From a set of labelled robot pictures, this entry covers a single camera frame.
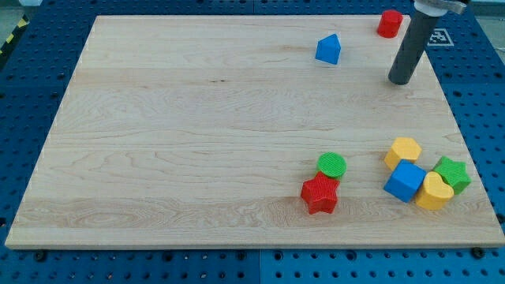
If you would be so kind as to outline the white and metal tool mount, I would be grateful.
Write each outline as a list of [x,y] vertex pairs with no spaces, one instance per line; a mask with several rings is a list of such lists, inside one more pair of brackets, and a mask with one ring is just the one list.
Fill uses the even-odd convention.
[[460,1],[448,0],[415,0],[414,8],[430,17],[441,17],[448,11],[456,14],[463,14],[467,4]]

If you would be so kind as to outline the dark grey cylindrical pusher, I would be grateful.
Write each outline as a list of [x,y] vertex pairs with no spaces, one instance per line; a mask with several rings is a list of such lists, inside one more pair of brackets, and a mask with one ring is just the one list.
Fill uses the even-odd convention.
[[413,14],[388,74],[391,83],[405,85],[410,81],[438,20],[420,11]]

